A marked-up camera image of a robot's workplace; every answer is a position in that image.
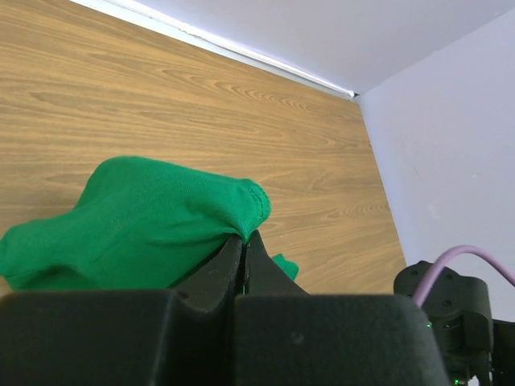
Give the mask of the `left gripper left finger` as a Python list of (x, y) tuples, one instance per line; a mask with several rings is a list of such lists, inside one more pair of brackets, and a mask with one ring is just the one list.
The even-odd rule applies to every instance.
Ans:
[(233, 301), (243, 250), (242, 239), (230, 236), (220, 250), (174, 287), (186, 306), (201, 314), (215, 314)]

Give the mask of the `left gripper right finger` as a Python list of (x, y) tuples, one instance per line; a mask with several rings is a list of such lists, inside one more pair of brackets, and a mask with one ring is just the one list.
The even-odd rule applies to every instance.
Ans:
[(307, 295), (268, 255), (259, 231), (245, 247), (245, 294), (253, 296)]

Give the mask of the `green t shirt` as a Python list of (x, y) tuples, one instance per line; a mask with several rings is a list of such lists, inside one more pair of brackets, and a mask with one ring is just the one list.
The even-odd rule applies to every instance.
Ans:
[(270, 216), (249, 179), (116, 157), (91, 174), (75, 207), (9, 229), (1, 275), (13, 290), (164, 289)]

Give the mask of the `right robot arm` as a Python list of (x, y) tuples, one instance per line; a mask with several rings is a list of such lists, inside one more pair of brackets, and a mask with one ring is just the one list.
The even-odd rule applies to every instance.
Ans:
[(422, 305), (440, 373), (424, 385), (514, 384), (514, 323), (492, 316), (487, 284), (443, 268)]

